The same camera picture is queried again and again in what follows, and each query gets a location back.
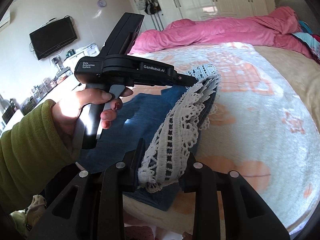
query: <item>air conditioner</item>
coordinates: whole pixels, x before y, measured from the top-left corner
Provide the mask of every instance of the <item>air conditioner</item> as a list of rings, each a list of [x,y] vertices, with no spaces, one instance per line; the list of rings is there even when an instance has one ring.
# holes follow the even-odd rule
[[[3,18],[0,21],[0,31],[2,31],[5,27],[10,24],[10,10],[4,14]]]

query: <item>device handle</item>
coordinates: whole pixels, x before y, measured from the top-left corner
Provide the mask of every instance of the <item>device handle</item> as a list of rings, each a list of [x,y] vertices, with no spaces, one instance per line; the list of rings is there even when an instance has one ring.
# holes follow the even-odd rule
[[[88,88],[101,89],[101,86],[98,84],[87,84],[86,89]],[[124,85],[112,85],[110,89],[104,87],[103,90],[112,94],[112,99],[116,99],[119,98],[124,89]],[[100,115],[107,109],[111,109],[110,101],[106,104],[88,104],[83,107],[73,135],[72,146],[74,149],[90,150],[96,147],[97,140],[100,139],[103,130]]]

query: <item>black flat screen tv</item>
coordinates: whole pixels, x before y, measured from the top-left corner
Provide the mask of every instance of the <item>black flat screen tv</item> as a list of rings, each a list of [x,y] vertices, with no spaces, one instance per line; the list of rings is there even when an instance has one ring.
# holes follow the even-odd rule
[[[30,33],[38,60],[48,57],[77,39],[70,17],[51,22]]]

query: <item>beige bed sheet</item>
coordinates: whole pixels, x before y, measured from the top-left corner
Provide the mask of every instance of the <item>beige bed sheet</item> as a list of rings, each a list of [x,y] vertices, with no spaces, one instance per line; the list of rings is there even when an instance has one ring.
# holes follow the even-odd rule
[[[295,92],[312,115],[314,122],[320,128],[320,66],[314,60],[294,51],[272,48],[266,46],[255,47],[256,51],[267,59],[279,73],[289,82]],[[192,193],[183,194],[184,198],[194,199]],[[179,205],[186,203],[173,203],[167,211],[161,211],[149,205],[124,196],[124,209],[140,220],[147,221],[158,227],[182,234],[184,231],[192,233],[193,216],[175,212]]]

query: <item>red fingernail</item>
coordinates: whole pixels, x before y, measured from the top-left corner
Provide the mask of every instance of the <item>red fingernail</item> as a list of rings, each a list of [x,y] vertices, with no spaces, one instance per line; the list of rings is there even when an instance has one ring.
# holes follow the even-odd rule
[[[115,110],[119,110],[120,107],[121,107],[121,105],[120,105],[119,103],[116,103],[116,104],[115,104]]]

